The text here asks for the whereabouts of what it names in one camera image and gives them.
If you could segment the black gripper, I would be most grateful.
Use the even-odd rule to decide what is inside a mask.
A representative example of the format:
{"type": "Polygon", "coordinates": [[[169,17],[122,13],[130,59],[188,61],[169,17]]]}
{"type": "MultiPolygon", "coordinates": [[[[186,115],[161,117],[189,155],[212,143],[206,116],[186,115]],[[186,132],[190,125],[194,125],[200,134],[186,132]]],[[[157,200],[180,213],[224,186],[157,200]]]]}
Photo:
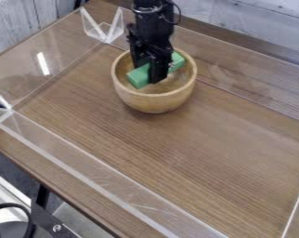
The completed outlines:
{"type": "Polygon", "coordinates": [[[134,22],[127,24],[127,42],[133,67],[149,62],[149,82],[157,84],[166,78],[172,62],[173,7],[131,7],[131,13],[134,22]]]}

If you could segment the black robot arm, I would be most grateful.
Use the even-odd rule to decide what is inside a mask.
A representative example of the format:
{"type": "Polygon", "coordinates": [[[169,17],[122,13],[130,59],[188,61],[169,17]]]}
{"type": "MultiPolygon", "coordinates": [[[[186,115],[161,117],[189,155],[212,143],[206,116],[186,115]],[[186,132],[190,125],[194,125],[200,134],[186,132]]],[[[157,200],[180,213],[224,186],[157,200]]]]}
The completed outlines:
{"type": "Polygon", "coordinates": [[[172,61],[173,46],[173,2],[170,0],[133,0],[134,22],[129,22],[127,41],[131,63],[135,68],[149,66],[149,83],[155,84],[166,78],[172,61]]]}

